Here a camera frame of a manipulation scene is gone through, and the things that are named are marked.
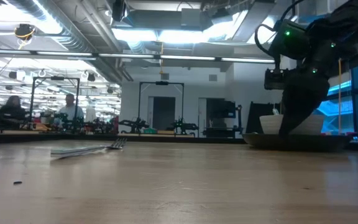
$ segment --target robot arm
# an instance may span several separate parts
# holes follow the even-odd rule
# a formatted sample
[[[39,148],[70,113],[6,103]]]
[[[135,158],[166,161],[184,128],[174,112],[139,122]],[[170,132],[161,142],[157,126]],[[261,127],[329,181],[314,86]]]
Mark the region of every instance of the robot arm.
[[[276,61],[279,61],[280,55],[302,60],[300,66],[284,72],[276,63],[276,69],[265,75],[266,88],[279,86],[278,89],[284,90],[281,136],[286,136],[318,108],[328,94],[328,79],[337,75],[331,74],[330,69],[349,52],[347,46],[353,45],[358,38],[358,0],[349,0],[328,17],[312,22],[306,29],[283,19],[292,7],[302,1],[295,1],[276,23],[273,30],[277,34],[269,50],[261,49]],[[269,82],[272,80],[281,80],[282,85],[271,85]]]

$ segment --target desk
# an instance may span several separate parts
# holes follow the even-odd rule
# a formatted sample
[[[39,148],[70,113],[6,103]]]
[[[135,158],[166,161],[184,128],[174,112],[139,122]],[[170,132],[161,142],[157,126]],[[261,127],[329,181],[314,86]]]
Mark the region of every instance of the desk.
[[[0,223],[358,223],[358,152],[127,142],[50,158],[100,144],[0,144]]]

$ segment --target fluorescent light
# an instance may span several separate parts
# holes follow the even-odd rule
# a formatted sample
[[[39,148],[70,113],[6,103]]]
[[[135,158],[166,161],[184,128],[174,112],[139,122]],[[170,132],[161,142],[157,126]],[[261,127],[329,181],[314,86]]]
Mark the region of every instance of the fluorescent light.
[[[58,87],[55,87],[55,86],[47,86],[47,89],[48,90],[52,90],[52,91],[60,91],[60,89]]]
[[[0,54],[17,54],[17,55],[29,55],[28,50],[0,50]]]
[[[222,62],[274,63],[274,60],[257,58],[222,58]]]
[[[96,60],[95,57],[67,57],[68,60]]]
[[[0,96],[11,96],[12,93],[0,93]],[[31,93],[15,93],[15,95],[17,96],[28,96],[28,97],[31,97]],[[36,93],[34,94],[34,96],[37,96],[37,97],[56,97],[56,98],[65,98],[66,97],[66,94],[39,94],[39,93]],[[87,96],[85,95],[80,95],[78,96],[78,99],[79,100],[85,100]],[[111,94],[111,95],[88,95],[88,97],[90,98],[96,98],[96,99],[103,99],[103,98],[114,98],[114,99],[119,99],[117,97],[117,95],[114,95],[114,94]]]
[[[71,56],[71,57],[89,57],[92,53],[76,53],[76,52],[43,52],[38,51],[39,55],[53,55],[53,56]]]
[[[293,16],[292,19],[291,19],[291,21],[292,21],[292,22],[295,22],[297,19],[298,19],[298,16]]]
[[[179,60],[215,60],[214,57],[197,56],[179,56],[179,55],[161,55],[161,59],[179,59]]]
[[[156,41],[157,36],[153,30],[111,29],[118,40],[126,42]]]
[[[73,85],[62,85],[62,86],[59,86],[61,88],[77,88],[77,86],[73,86]],[[96,88],[95,86],[80,86],[80,88],[82,89],[93,89],[93,88]]]
[[[99,54],[99,56],[114,57],[114,58],[141,58],[141,59],[154,58],[154,55],[141,55],[141,54]]]
[[[10,4],[0,5],[0,21],[16,21],[20,22],[31,22],[34,18],[30,14],[26,14],[18,10],[16,7]]]
[[[164,30],[158,40],[171,44],[197,44],[207,42],[208,38],[201,31]]]

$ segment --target small black object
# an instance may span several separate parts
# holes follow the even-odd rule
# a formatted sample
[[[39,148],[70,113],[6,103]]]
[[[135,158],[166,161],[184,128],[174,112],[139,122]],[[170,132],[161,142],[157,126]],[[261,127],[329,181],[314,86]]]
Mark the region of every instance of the small black object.
[[[9,72],[9,78],[17,79],[17,72]]]
[[[35,28],[30,24],[20,24],[19,27],[15,29],[14,33],[20,40],[28,41],[31,39],[34,29]]]
[[[111,94],[111,93],[113,93],[113,92],[114,92],[113,88],[111,88],[111,87],[109,86],[109,88],[107,88],[107,93]]]
[[[159,81],[159,82],[155,82],[156,85],[169,85],[169,82],[165,82],[165,81]]]
[[[94,77],[94,73],[88,74],[88,81],[94,82],[95,80],[96,80],[96,78]]]
[[[59,80],[59,81],[63,81],[65,79],[65,77],[59,77],[59,76],[52,76],[50,77],[51,80]]]

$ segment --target ventilation duct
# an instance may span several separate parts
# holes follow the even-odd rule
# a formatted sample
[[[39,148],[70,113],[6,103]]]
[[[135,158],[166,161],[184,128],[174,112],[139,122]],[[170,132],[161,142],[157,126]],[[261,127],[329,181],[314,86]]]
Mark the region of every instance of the ventilation duct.
[[[23,13],[30,14],[42,23],[57,24],[61,32],[53,39],[62,44],[71,52],[96,52],[96,49],[88,42],[84,35],[74,26],[71,20],[52,0],[5,0]],[[97,68],[103,77],[109,82],[122,81],[117,70],[102,59],[87,61]]]
[[[155,52],[146,49],[142,41],[135,41],[135,42],[129,41],[127,42],[127,44],[131,49],[131,51],[135,54],[155,54]],[[144,59],[144,60],[150,63],[160,63],[160,60],[156,60],[156,59]]]
[[[200,9],[182,9],[181,11],[128,9],[127,16],[122,19],[122,22],[135,29],[204,31],[213,25],[213,19],[221,18],[220,12],[224,11],[227,16],[233,15],[247,10],[250,6],[249,2],[233,0],[229,1],[227,5],[211,7],[207,11]]]

